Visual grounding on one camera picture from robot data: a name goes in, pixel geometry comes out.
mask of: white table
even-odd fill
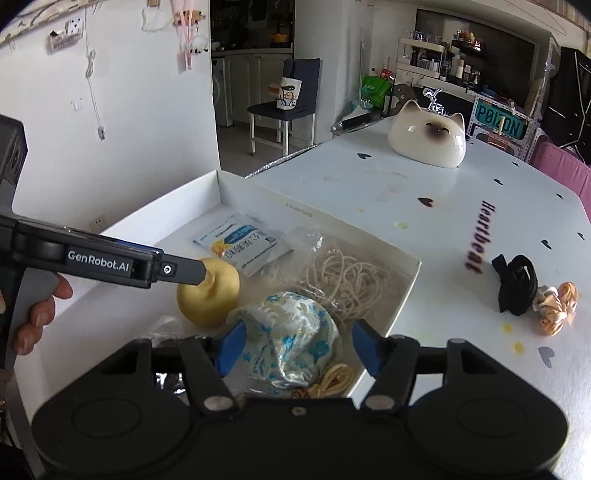
[[[343,135],[253,180],[420,258],[421,272],[393,333],[429,346],[465,338],[532,383],[564,410],[570,423],[555,473],[564,480],[591,478],[591,225],[579,198],[478,140],[468,143],[459,168],[409,160],[388,145],[390,125],[386,119]],[[362,159],[359,153],[371,156]],[[418,198],[432,199],[433,206]],[[478,274],[465,263],[482,202],[495,211],[491,243]],[[499,254],[507,262],[518,254],[527,256],[540,285],[575,282],[580,301],[574,325],[546,337],[536,313],[499,313],[500,281],[490,263]],[[538,351],[542,346],[555,353],[551,368]],[[367,378],[356,399],[371,383]],[[414,398],[440,384],[440,376],[417,381]]]

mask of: ceramic cat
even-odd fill
[[[436,167],[455,168],[466,154],[464,117],[438,115],[409,100],[394,119],[388,142],[396,153]]]

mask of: blue and white fabric bag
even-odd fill
[[[238,308],[228,322],[244,320],[241,362],[251,378],[275,388],[307,388],[319,382],[342,354],[334,320],[314,300],[282,291]]]

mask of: dark blue chair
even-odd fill
[[[314,129],[316,127],[316,96],[320,80],[320,59],[288,59],[283,64],[283,76],[301,80],[300,96],[293,110],[277,108],[277,102],[259,103],[248,107],[251,120],[251,154],[255,152],[255,142],[282,148],[283,154],[289,153],[290,122],[305,116],[312,116],[312,135],[310,145],[314,145]],[[255,115],[277,120],[277,142],[255,136]],[[283,127],[283,145],[281,144],[281,127]]]

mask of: blue gripper pad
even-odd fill
[[[353,324],[353,347],[368,373],[376,378],[388,361],[388,339],[371,328],[365,320]]]
[[[215,367],[217,374],[222,378],[227,376],[234,367],[236,360],[244,350],[246,344],[246,324],[240,320],[234,328],[216,337],[218,343]]]

